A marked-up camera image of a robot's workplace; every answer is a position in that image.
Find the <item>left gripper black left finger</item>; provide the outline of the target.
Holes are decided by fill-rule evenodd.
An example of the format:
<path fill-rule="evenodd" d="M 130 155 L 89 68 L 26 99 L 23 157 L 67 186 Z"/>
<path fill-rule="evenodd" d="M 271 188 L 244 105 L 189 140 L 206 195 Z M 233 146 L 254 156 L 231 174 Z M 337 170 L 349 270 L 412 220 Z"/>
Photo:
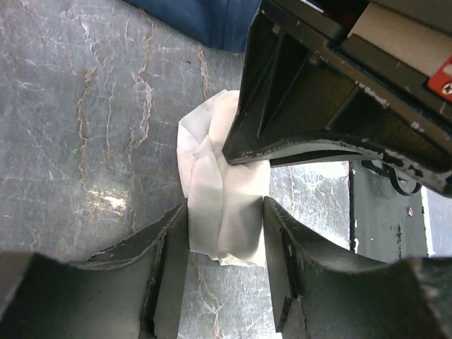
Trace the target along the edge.
<path fill-rule="evenodd" d="M 189 259 L 185 203 L 85 261 L 1 253 L 2 338 L 176 338 Z"/>

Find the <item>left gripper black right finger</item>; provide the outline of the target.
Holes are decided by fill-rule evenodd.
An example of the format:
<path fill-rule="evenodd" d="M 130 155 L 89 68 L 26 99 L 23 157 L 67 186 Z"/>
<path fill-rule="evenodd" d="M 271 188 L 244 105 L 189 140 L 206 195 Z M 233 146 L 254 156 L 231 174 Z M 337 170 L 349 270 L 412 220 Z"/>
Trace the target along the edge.
<path fill-rule="evenodd" d="M 450 338 L 451 260 L 384 263 L 344 249 L 263 200 L 275 329 L 284 338 Z"/>

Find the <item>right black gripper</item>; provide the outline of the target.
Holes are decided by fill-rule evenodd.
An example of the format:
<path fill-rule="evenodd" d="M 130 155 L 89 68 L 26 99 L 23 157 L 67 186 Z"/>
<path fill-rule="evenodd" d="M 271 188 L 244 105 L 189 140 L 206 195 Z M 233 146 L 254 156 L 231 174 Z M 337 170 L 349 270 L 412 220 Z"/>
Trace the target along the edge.
<path fill-rule="evenodd" d="M 451 8 L 263 1 L 230 164 L 378 160 L 451 195 Z"/>

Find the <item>white cloth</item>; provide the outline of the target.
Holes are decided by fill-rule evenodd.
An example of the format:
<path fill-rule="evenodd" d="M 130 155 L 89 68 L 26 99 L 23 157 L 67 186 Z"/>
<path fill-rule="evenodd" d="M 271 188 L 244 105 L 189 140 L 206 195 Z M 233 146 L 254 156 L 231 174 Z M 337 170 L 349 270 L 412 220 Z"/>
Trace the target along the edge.
<path fill-rule="evenodd" d="M 230 165 L 222 153 L 234 120 L 239 91 L 222 90 L 179 120 L 177 166 L 188 203 L 192 252 L 222 266 L 264 266 L 264 196 L 267 160 Z"/>

